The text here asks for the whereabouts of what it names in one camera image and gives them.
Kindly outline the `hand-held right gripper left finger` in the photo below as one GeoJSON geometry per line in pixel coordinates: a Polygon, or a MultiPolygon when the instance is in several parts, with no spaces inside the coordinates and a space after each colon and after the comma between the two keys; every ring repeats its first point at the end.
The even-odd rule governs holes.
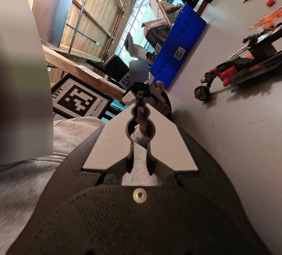
{"type": "Polygon", "coordinates": [[[126,174],[133,169],[133,141],[129,123],[135,104],[128,106],[103,127],[82,169],[105,174],[126,174]]]}

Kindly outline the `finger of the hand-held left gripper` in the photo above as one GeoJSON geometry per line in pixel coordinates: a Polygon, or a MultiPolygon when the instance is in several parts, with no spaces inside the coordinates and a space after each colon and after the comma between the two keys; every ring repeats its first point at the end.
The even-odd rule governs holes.
{"type": "Polygon", "coordinates": [[[149,72],[149,104],[156,104],[158,101],[160,102],[166,102],[164,97],[161,96],[161,94],[157,91],[155,86],[153,85],[154,75],[149,72]]]}
{"type": "Polygon", "coordinates": [[[126,106],[136,104],[137,103],[137,97],[132,91],[129,91],[124,95],[124,97],[121,100],[121,103],[126,105],[126,106]]]}

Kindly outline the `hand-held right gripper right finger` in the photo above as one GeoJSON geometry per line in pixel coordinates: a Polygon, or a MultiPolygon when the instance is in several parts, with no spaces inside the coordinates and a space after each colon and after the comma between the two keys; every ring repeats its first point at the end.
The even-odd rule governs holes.
{"type": "Polygon", "coordinates": [[[148,122],[152,136],[147,144],[146,167],[150,175],[164,180],[167,176],[197,173],[198,168],[177,128],[150,104],[148,122]]]}

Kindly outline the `dark grey lego hinge piece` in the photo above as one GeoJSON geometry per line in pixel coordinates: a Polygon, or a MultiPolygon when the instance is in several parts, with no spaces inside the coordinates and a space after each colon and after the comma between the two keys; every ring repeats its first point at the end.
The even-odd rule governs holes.
{"type": "Polygon", "coordinates": [[[137,113],[141,112],[144,114],[146,117],[148,114],[147,108],[146,108],[146,103],[144,101],[146,93],[144,90],[139,90],[137,92],[137,113]]]}

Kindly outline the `black lego wheel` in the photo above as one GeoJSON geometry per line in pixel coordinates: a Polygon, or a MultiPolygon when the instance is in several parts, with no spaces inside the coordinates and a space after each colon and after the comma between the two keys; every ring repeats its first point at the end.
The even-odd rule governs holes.
{"type": "Polygon", "coordinates": [[[210,87],[201,85],[194,90],[194,96],[199,101],[208,101],[210,99],[210,87]]]}

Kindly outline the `black red lego motorcycle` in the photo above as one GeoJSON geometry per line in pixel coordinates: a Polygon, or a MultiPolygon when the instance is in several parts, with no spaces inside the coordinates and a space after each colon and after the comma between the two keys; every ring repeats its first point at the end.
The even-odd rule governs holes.
{"type": "Polygon", "coordinates": [[[282,37],[282,24],[272,25],[259,34],[249,35],[243,40],[247,43],[229,59],[205,73],[201,83],[211,87],[219,78],[223,87],[237,86],[278,67],[281,67],[281,51],[273,42],[282,37]]]}

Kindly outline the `person's left forearm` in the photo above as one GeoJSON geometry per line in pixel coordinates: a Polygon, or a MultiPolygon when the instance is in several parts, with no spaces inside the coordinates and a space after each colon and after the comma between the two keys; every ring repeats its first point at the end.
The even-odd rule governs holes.
{"type": "Polygon", "coordinates": [[[134,132],[131,134],[131,138],[135,143],[139,144],[145,149],[150,141],[149,135],[140,129],[140,125],[135,126],[134,132]]]}

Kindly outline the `person's left hand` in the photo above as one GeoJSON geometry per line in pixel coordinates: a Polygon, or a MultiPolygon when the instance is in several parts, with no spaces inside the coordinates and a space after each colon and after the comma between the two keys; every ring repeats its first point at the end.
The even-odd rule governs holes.
{"type": "MultiPolygon", "coordinates": [[[[157,91],[162,94],[164,91],[164,83],[162,81],[157,81],[156,83],[153,83],[153,85],[155,86],[155,88],[157,89],[157,91]]],[[[162,115],[167,116],[169,113],[169,106],[166,102],[160,102],[158,101],[155,105],[155,109],[160,112],[162,115]]],[[[137,117],[136,117],[136,122],[140,125],[140,129],[144,132],[144,133],[148,133],[148,121],[147,121],[147,117],[144,116],[143,113],[139,112],[137,113],[137,117]]]]}

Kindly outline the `black office chair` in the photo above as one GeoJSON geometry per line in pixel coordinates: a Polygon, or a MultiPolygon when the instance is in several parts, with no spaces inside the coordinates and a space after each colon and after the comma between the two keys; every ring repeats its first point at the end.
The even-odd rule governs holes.
{"type": "Polygon", "coordinates": [[[128,90],[132,85],[129,79],[129,67],[117,55],[112,55],[105,63],[97,63],[90,59],[87,59],[86,63],[111,77],[124,90],[128,90]]]}

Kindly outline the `cardboard toy box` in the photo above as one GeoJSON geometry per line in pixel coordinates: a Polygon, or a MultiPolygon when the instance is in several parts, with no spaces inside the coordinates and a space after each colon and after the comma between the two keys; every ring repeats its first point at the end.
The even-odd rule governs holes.
{"type": "Polygon", "coordinates": [[[165,40],[167,39],[171,25],[163,19],[157,19],[142,23],[143,34],[156,53],[160,52],[165,40]]]}

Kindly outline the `framed black white marker sign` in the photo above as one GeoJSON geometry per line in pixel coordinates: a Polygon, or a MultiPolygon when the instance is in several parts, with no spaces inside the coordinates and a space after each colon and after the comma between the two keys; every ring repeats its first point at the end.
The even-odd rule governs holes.
{"type": "Polygon", "coordinates": [[[113,98],[67,73],[51,87],[53,112],[66,118],[101,119],[113,98]]]}

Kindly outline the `blue plastic bin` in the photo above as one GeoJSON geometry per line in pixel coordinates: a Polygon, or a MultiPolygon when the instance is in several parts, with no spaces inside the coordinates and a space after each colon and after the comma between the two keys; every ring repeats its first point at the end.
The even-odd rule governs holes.
{"type": "Polygon", "coordinates": [[[154,81],[162,81],[166,88],[169,86],[206,24],[186,3],[151,67],[154,81]]]}

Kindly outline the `wooden beam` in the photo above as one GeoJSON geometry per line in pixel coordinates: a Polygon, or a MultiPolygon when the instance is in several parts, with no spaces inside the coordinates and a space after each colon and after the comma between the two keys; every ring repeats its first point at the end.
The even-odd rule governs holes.
{"type": "Polygon", "coordinates": [[[114,98],[118,101],[121,101],[125,91],[103,78],[95,78],[91,74],[87,73],[76,65],[71,60],[63,57],[62,55],[56,53],[54,50],[49,49],[48,47],[42,45],[45,60],[48,63],[51,63],[55,67],[70,73],[85,82],[86,84],[94,87],[98,91],[103,92],[111,98],[114,98]]]}

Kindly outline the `large orange flame piece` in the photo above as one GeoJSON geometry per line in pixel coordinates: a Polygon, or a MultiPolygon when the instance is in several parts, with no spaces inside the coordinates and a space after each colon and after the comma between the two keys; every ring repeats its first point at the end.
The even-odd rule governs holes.
{"type": "Polygon", "coordinates": [[[264,29],[269,28],[271,24],[274,24],[274,22],[277,19],[280,19],[282,17],[282,7],[280,6],[277,10],[273,11],[272,13],[268,14],[263,19],[259,20],[256,24],[254,24],[252,27],[249,28],[249,30],[252,30],[253,28],[263,26],[264,29]]]}

